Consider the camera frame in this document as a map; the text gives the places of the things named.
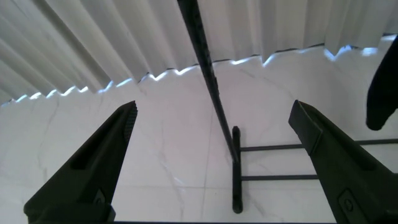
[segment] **black metal rack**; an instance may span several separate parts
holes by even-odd
[[[220,100],[217,79],[215,77],[210,51],[206,42],[205,31],[200,17],[197,1],[181,1],[178,0],[180,10],[185,21],[189,36],[191,38],[193,48],[205,78],[206,85],[215,107],[218,121],[223,130],[224,138],[228,146],[233,161],[233,210],[235,213],[241,213],[243,210],[242,201],[242,181],[252,180],[317,180],[317,175],[262,175],[262,176],[244,176],[241,170],[241,153],[252,151],[269,151],[283,149],[303,149],[301,144],[277,145],[277,146],[258,146],[258,147],[241,147],[240,130],[237,126],[232,129],[232,136],[229,131],[228,122],[226,120],[224,109]],[[378,139],[356,141],[358,144],[375,145],[375,144],[398,144],[398,139]]]

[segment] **black fabric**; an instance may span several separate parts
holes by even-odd
[[[398,38],[381,61],[368,91],[366,125],[380,130],[398,108]]]

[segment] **screw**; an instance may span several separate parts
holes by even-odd
[[[345,205],[347,211],[352,212],[354,210],[354,205],[353,205],[353,203],[351,202],[350,199],[346,199],[344,201],[344,205]]]

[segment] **white curtain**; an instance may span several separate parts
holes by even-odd
[[[397,0],[199,0],[213,60],[318,44],[377,47]],[[176,0],[0,1],[0,103],[71,86],[99,91],[197,63]]]

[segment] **floor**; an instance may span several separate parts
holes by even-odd
[[[298,143],[287,120],[295,99],[315,106],[353,139],[398,138],[398,116],[378,132],[365,125],[379,49],[322,47],[215,63],[230,128],[242,146]],[[198,67],[111,86],[104,93],[55,94],[0,109],[0,222],[26,223],[23,204],[120,105],[138,117],[113,199],[116,220],[173,222],[335,222],[317,180],[245,182],[242,214],[231,208],[231,158]],[[396,145],[365,147],[398,172]],[[242,154],[244,175],[314,174],[303,149]]]

